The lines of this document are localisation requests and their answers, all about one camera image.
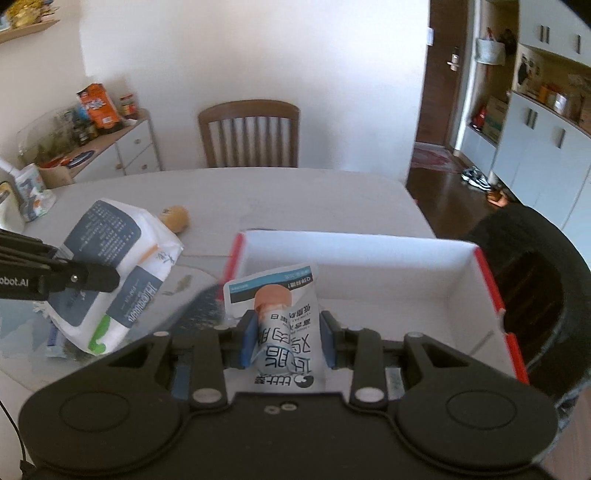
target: white cardboard box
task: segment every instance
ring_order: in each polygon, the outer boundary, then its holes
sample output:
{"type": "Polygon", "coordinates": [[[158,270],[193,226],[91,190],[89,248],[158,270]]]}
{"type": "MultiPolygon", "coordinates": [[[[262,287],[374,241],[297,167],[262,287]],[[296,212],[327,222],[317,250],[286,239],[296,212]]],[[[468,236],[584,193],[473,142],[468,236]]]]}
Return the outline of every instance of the white cardboard box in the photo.
{"type": "Polygon", "coordinates": [[[527,381],[501,296],[477,245],[349,233],[248,231],[234,242],[225,280],[313,262],[316,294],[344,326],[383,339],[421,332],[527,381]]]}

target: black chair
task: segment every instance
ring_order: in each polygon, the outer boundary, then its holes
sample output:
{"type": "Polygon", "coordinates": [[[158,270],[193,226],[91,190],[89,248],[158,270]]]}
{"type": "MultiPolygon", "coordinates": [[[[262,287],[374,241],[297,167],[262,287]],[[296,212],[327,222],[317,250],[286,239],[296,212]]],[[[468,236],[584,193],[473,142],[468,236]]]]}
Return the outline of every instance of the black chair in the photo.
{"type": "Polygon", "coordinates": [[[554,401],[562,431],[591,384],[591,271],[546,218],[508,205],[464,239],[479,245],[505,302],[530,383],[554,401]]]}

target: snack package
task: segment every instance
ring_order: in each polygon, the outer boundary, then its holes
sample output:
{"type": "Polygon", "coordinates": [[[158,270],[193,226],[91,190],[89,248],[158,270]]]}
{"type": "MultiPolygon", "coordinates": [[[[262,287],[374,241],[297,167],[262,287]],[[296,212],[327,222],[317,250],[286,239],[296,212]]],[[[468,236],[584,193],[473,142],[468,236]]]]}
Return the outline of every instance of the snack package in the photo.
{"type": "Polygon", "coordinates": [[[226,370],[228,394],[237,391],[303,393],[324,391],[326,361],[320,311],[314,291],[315,265],[268,270],[224,285],[231,322],[247,310],[258,318],[258,348],[246,371],[226,370]]]}
{"type": "Polygon", "coordinates": [[[168,277],[183,244],[146,210],[102,199],[84,214],[57,257],[115,267],[112,293],[52,293],[46,313],[81,350],[100,355],[116,349],[168,277]]]}
{"type": "Polygon", "coordinates": [[[100,134],[110,134],[123,128],[122,118],[103,84],[90,84],[78,92],[78,98],[100,134]]]}

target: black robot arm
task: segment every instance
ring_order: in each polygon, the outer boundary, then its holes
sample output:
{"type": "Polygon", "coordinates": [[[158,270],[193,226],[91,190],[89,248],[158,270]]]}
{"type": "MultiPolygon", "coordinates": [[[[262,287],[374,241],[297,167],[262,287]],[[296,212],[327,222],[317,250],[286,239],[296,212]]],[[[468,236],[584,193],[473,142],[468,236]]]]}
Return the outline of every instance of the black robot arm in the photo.
{"type": "Polygon", "coordinates": [[[254,312],[193,338],[157,332],[27,401],[29,478],[551,478],[535,464],[557,430],[542,393],[418,333],[391,342],[320,321],[328,366],[352,370],[347,401],[229,401],[224,370],[249,366],[254,312]],[[386,367],[401,368],[401,398],[388,398],[386,367]]]}

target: wooden chair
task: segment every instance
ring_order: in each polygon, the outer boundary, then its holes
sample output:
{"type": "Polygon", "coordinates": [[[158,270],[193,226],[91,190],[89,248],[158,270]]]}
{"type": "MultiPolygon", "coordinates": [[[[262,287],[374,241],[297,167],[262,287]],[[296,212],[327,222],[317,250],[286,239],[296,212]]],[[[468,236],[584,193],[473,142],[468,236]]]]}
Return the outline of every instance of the wooden chair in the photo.
{"type": "Polygon", "coordinates": [[[300,109],[290,103],[222,103],[199,114],[199,128],[210,168],[297,167],[300,109]]]}

